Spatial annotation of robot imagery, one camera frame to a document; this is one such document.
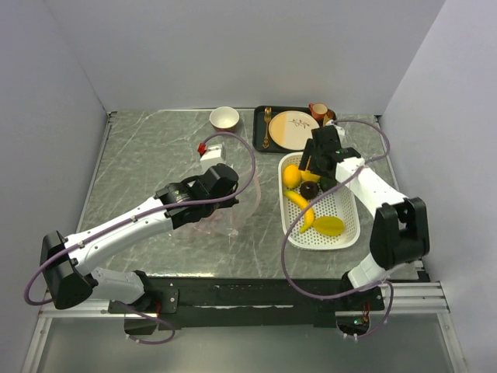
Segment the yellow lemon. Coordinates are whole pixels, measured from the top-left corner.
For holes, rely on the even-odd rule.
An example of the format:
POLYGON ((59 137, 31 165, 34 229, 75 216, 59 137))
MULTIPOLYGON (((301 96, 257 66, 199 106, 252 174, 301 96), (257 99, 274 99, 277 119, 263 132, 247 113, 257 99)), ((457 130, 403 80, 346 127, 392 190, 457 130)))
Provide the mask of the yellow lemon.
POLYGON ((305 170, 305 171, 301 171, 301 180, 303 182, 313 182, 313 183, 317 183, 319 180, 321 179, 321 177, 319 175, 316 175, 314 173, 311 173, 310 171, 308 170, 305 170))

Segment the clear zip top bag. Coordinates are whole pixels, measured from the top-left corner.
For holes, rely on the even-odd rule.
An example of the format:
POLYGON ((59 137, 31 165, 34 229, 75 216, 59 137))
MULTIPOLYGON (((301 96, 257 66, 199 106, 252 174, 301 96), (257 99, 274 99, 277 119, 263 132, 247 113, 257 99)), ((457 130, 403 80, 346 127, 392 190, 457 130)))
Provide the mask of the clear zip top bag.
MULTIPOLYGON (((261 201, 261 194, 259 179, 257 174, 255 174, 245 191, 237 196, 238 204, 228 209, 218 209, 209 218, 205 219, 220 223, 219 232, 216 234, 234 238, 238 236, 242 227, 248 222, 248 219, 254 215, 261 201)), ((178 231, 178 234, 184 236, 201 235, 192 233, 188 225, 182 227, 178 231)))

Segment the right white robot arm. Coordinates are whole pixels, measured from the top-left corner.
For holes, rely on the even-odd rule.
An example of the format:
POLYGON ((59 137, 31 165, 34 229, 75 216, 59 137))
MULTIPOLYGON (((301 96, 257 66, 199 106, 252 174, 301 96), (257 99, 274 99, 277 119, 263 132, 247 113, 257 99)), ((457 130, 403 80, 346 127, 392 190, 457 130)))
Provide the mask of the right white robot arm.
POLYGON ((341 144, 342 128, 330 124, 311 132, 300 168, 347 187, 374 218, 370 253, 345 275, 340 301, 358 309, 367 300, 365 287, 386 279, 401 266, 429 253, 427 208, 381 179, 354 148, 341 144))

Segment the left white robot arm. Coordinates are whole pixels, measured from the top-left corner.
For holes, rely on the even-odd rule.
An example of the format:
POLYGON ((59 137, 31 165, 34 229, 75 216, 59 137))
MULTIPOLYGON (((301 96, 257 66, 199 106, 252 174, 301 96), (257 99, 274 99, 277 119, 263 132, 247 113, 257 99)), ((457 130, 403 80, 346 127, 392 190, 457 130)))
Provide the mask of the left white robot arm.
POLYGON ((89 298, 109 297, 137 312, 153 306, 154 292, 140 271, 117 272, 100 267, 120 251, 160 233, 210 217, 218 208, 237 204, 238 174, 223 163, 204 174, 169 183, 143 204, 100 226, 64 237, 43 237, 40 262, 56 309, 69 309, 89 298))

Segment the pink food piece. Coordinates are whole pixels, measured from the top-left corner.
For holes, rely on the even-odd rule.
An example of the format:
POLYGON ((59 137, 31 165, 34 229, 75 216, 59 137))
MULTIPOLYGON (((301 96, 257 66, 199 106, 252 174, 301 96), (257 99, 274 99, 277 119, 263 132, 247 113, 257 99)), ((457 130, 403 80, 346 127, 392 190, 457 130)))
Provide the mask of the pink food piece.
POLYGON ((189 230, 194 234, 214 234, 219 232, 220 223, 218 221, 201 220, 188 224, 189 230))

